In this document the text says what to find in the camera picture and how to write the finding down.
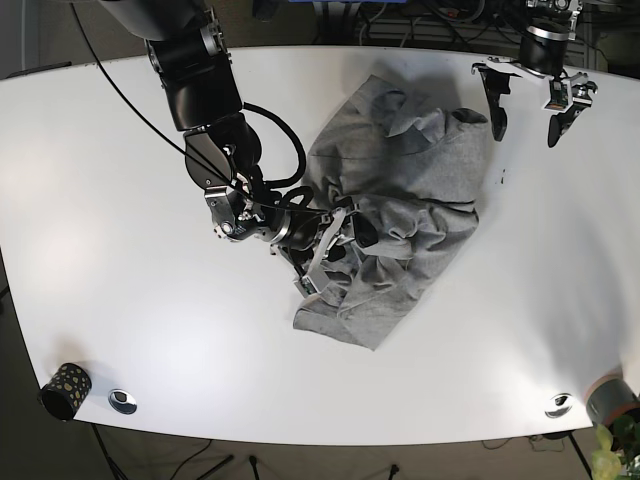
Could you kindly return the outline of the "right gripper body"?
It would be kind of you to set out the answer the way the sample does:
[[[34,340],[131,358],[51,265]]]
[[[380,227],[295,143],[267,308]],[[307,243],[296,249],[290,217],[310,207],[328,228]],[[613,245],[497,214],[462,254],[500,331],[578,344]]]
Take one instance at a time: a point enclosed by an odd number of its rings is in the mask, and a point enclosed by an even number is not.
[[[304,251],[313,248],[324,221],[326,210],[294,207],[262,207],[262,240],[270,245]]]

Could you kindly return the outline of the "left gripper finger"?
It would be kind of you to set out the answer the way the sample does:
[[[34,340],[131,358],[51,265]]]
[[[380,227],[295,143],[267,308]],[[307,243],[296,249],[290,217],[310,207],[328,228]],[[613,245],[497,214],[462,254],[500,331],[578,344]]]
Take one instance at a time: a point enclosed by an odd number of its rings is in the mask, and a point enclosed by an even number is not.
[[[500,105],[500,98],[511,93],[510,76],[494,70],[484,70],[483,86],[489,106],[492,135],[496,142],[501,142],[507,130],[508,117],[506,110]]]
[[[573,102],[566,109],[562,110],[560,103],[550,100],[547,104],[547,109],[554,112],[554,115],[549,119],[547,136],[547,145],[549,148],[553,148],[582,113],[583,104],[581,102]]]

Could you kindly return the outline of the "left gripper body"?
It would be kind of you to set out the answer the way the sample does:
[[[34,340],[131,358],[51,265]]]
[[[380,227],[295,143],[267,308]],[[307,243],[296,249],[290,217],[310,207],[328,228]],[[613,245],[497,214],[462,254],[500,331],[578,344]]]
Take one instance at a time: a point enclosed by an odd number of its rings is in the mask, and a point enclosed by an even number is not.
[[[472,73],[478,73],[483,81],[487,98],[500,105],[502,95],[510,95],[512,79],[523,79],[535,86],[542,109],[568,111],[573,106],[590,108],[592,96],[598,92],[597,84],[587,73],[572,76],[545,74],[506,58],[487,58],[472,64]]]

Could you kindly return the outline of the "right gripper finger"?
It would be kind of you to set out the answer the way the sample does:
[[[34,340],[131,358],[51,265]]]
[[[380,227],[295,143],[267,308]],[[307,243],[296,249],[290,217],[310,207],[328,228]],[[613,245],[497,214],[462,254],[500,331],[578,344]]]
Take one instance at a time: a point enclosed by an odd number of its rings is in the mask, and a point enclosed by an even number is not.
[[[280,254],[296,273],[294,284],[303,297],[322,293],[329,285],[329,277],[319,263],[314,263],[311,248],[295,250],[281,248]]]
[[[355,242],[366,249],[379,242],[379,234],[374,225],[364,215],[359,205],[337,207],[320,215],[321,259],[336,261]]]

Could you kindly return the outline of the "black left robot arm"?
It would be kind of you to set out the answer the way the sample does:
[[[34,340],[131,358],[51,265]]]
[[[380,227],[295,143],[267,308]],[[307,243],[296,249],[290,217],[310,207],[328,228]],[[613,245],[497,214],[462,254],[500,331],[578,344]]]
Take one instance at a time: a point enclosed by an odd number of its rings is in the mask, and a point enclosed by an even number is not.
[[[576,39],[581,11],[580,1],[526,1],[522,7],[500,4],[500,15],[520,36],[518,56],[489,57],[471,67],[482,79],[495,141],[502,141],[507,131],[508,117],[500,100],[511,93],[513,78],[533,84],[541,108],[551,113],[550,148],[592,107],[597,84],[585,72],[568,74],[564,65],[568,45]]]

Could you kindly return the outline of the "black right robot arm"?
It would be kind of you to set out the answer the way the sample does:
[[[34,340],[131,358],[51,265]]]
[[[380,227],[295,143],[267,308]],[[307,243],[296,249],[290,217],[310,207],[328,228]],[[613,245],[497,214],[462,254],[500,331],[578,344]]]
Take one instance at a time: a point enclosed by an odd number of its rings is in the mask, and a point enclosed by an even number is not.
[[[143,39],[159,76],[177,131],[184,138],[188,173],[204,193],[216,233],[230,241],[256,237],[292,265],[303,296],[319,294],[330,279],[323,261],[345,246],[374,245],[373,226],[349,199],[314,209],[313,191],[300,181],[307,158],[299,137],[276,114],[242,101],[220,22],[202,1],[105,1],[103,7]],[[259,167],[262,146],[245,115],[272,121],[297,155],[294,173],[267,180]]]

